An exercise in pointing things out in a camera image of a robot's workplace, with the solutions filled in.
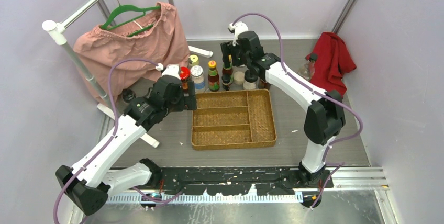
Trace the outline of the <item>silver lid tall glass jar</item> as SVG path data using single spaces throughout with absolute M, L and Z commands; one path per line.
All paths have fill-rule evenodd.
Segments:
M 247 67 L 245 65 L 234 67 L 234 84 L 242 86 L 245 81 L 245 71 Z

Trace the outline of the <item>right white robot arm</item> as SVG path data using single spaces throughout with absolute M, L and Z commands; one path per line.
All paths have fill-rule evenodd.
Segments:
M 296 181 L 306 187 L 319 182 L 325 169 L 324 154 L 346 124 L 342 96 L 327 92 L 292 71 L 277 55 L 266 53 L 258 35 L 241 21 L 231 23 L 231 41 L 222 43 L 223 63 L 247 67 L 245 80 L 270 83 L 295 100 L 306 113 L 304 132 L 308 138 L 305 155 L 298 165 Z

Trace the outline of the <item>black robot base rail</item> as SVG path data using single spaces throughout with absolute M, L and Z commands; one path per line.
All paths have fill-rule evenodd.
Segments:
M 252 190 L 258 196 L 286 196 L 307 189 L 302 204 L 309 207 L 318 206 L 320 191 L 333 185 L 329 170 L 311 177 L 293 167 L 164 167 L 153 183 L 137 188 L 172 196 L 246 196 Z

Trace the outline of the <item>yellow cap sauce bottle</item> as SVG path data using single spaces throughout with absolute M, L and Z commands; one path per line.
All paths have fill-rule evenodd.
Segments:
M 230 75 L 233 74 L 233 64 L 232 64 L 232 56 L 231 54 L 228 56 L 228 65 L 223 62 L 223 75 Z
M 217 63 L 214 60 L 208 62 L 208 88 L 212 92 L 217 92 L 220 89 L 220 77 L 217 71 Z

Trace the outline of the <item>silver lid pepper jar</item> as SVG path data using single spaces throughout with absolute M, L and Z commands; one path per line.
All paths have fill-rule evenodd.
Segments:
M 204 69 L 200 65 L 194 65 L 190 69 L 191 79 L 194 82 L 196 93 L 203 93 L 206 90 Z

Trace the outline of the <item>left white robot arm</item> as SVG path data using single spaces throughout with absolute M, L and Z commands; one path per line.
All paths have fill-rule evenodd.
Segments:
M 123 114 L 115 119 L 111 131 L 85 157 L 72 166 L 60 166 L 55 173 L 63 193 L 86 216 L 95 214 L 110 197 L 127 189 L 140 185 L 148 189 L 158 187 L 162 171 L 148 158 L 117 172 L 109 169 L 169 113 L 197 109 L 195 94 L 184 94 L 180 65 L 156 68 L 161 71 L 161 77 L 149 95 L 132 99 Z

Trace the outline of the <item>woven divided tray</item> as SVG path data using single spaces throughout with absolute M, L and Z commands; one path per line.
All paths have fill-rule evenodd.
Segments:
M 200 93 L 192 112 L 194 150 L 266 148 L 277 135 L 267 89 Z

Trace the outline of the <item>red cloth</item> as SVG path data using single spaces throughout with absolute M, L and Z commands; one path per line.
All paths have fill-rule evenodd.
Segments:
M 344 95 L 347 87 L 343 82 L 345 74 L 354 71 L 354 63 L 345 42 L 335 33 L 323 32 L 318 38 L 313 54 L 318 56 L 314 64 L 315 72 L 310 83 L 330 92 Z

